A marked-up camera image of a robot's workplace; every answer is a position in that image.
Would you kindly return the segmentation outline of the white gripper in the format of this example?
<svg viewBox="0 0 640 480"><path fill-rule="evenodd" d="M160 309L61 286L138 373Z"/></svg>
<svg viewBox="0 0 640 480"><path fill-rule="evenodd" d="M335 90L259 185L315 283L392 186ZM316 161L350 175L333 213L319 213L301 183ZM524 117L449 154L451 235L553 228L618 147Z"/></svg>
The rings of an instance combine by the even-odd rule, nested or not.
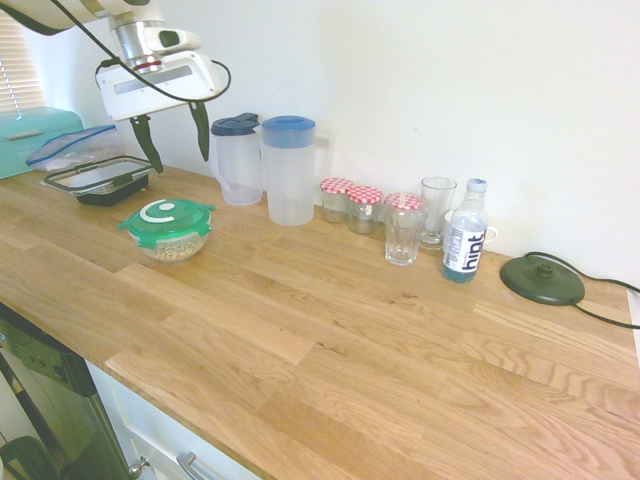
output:
<svg viewBox="0 0 640 480"><path fill-rule="evenodd" d="M209 119L203 100L221 92L221 78L213 63L202 54L184 51L163 58L159 71L141 74L155 86L151 88L122 67L102 70L97 82L103 103L113 121L129 119L134 135L154 170L161 174L164 167L153 143L146 114L189 103L196 125L199 151L209 160Z"/></svg>

